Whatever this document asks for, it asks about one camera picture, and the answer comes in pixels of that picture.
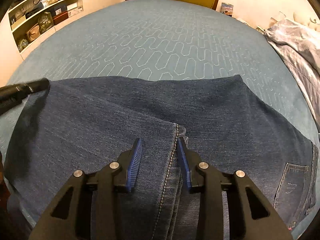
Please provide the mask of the blue denim pants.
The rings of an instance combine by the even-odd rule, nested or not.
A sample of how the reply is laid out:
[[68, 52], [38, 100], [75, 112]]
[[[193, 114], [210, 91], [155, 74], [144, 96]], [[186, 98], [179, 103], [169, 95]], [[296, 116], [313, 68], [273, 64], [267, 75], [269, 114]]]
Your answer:
[[220, 171], [238, 169], [294, 228], [316, 204], [317, 147], [238, 75], [145, 81], [53, 81], [29, 97], [4, 174], [34, 220], [77, 169], [100, 170], [135, 139], [143, 153], [132, 194], [121, 195], [124, 239], [194, 239], [200, 197], [182, 184], [178, 138]]

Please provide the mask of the tan handbag on shelf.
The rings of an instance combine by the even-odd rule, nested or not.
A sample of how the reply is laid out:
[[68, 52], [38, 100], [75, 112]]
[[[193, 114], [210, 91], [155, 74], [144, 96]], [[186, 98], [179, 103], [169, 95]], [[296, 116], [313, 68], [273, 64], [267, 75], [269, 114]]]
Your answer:
[[38, 24], [34, 25], [32, 28], [30, 28], [27, 33], [27, 40], [29, 43], [33, 42], [40, 36], [40, 26]]

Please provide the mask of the green plastic bag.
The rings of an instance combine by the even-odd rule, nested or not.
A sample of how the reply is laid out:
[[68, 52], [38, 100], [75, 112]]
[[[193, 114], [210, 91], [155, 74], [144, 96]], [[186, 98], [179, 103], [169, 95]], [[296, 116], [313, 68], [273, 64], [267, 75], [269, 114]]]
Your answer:
[[54, 26], [53, 18], [50, 12], [44, 12], [38, 19], [40, 34], [45, 33], [48, 29]]

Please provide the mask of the blue quilted bedspread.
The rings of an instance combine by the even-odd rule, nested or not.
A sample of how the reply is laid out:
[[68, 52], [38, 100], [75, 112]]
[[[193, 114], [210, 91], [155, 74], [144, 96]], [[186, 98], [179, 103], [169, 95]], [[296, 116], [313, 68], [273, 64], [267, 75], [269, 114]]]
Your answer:
[[[42, 78], [47, 78], [51, 84], [53, 81], [93, 77], [125, 77], [156, 82], [212, 80], [238, 75], [261, 101], [286, 118], [318, 149], [316, 204], [294, 228], [288, 228], [285, 224], [292, 239], [318, 239], [319, 138], [316, 123], [294, 77], [266, 38], [219, 12], [178, 1], [131, 0], [116, 4], [109, 13], [113, 19], [104, 29], [98, 29], [97, 41], [103, 42], [106, 50], [100, 59], [97, 75], [60, 80], [39, 77], [8, 85]], [[4, 162], [19, 116], [29, 97], [34, 94], [30, 94], [20, 105], [1, 117], [1, 150]], [[32, 232], [39, 220], [34, 220], [29, 215], [16, 196], [15, 189], [5, 176], [4, 178], [11, 193], [11, 207], [17, 207], [23, 212], [23, 218], [33, 222]], [[93, 192], [90, 239], [96, 239], [96, 197], [97, 193]], [[223, 239], [230, 239], [226, 192], [222, 193], [222, 199]]]

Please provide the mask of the light blue crumpled blanket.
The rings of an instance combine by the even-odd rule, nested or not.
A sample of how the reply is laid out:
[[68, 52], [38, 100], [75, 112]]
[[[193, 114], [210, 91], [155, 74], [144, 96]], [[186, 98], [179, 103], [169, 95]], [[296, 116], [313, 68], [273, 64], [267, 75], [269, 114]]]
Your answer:
[[319, 127], [319, 32], [286, 18], [264, 36], [295, 78]]

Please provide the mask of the small picture box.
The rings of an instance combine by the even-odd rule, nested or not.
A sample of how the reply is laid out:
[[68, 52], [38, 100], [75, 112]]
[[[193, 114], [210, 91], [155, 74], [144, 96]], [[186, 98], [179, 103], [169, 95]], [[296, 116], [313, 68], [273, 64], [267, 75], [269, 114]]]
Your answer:
[[229, 4], [229, 3], [225, 3], [225, 2], [221, 3], [220, 12], [222, 14], [232, 17], [233, 16], [233, 9], [234, 9], [234, 5]]

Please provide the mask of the cream wall cabinet unit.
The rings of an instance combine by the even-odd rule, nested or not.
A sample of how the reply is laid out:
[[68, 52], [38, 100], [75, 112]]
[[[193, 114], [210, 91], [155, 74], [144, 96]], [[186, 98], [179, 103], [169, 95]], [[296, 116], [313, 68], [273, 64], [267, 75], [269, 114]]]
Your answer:
[[[98, 42], [125, 0], [22, 0], [1, 21], [1, 85], [47, 77], [51, 80], [98, 74], [105, 45]], [[29, 43], [26, 33], [44, 12], [54, 26]]]

